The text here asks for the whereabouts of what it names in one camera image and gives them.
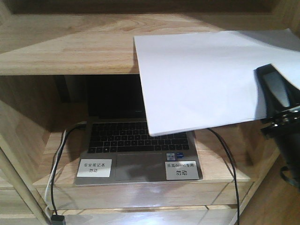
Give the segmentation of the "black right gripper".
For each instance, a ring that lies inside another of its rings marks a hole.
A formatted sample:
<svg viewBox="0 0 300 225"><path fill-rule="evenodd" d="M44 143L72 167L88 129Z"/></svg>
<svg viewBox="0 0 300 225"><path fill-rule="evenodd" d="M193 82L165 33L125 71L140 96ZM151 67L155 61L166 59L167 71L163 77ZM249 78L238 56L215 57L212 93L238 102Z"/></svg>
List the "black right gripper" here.
<svg viewBox="0 0 300 225"><path fill-rule="evenodd" d="M258 67L255 75L261 86L268 118L268 126L261 129L267 138L273 138L286 166L280 176L287 183L300 185L300 90L284 78L272 64Z"/></svg>

